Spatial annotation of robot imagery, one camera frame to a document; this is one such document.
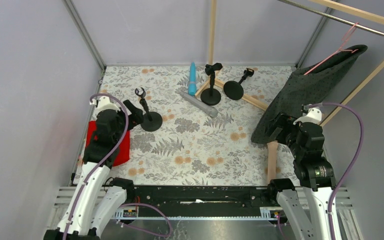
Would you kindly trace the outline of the beige microphone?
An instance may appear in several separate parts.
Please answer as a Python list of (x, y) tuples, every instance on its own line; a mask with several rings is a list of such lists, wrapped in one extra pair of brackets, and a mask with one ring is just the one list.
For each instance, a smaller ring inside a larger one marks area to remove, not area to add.
[(268, 160), (267, 160), (267, 182), (276, 178), (276, 167), (277, 167), (277, 149), (278, 142), (272, 141), (267, 144)]

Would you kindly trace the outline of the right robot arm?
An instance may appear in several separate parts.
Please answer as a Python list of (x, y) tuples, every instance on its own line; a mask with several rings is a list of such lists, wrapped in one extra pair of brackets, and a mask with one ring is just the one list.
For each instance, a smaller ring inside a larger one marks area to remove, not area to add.
[(330, 200), (337, 186), (336, 178), (332, 165), (322, 156), (325, 140), (322, 127), (280, 113), (270, 123), (267, 133), (290, 149), (294, 173), (309, 207), (307, 215), (290, 179), (272, 179), (268, 184), (268, 195), (282, 207), (295, 238), (342, 239), (335, 202)]

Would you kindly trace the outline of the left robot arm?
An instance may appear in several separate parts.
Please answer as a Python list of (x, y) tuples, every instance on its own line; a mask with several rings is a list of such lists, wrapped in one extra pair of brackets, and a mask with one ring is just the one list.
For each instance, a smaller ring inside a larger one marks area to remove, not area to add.
[(108, 96), (94, 100), (96, 120), (90, 121), (80, 179), (68, 208), (45, 240), (99, 240), (116, 209), (132, 196), (133, 181), (116, 178), (101, 203), (98, 194), (113, 166), (129, 159), (130, 130), (144, 121), (143, 111), (129, 100), (120, 106)]

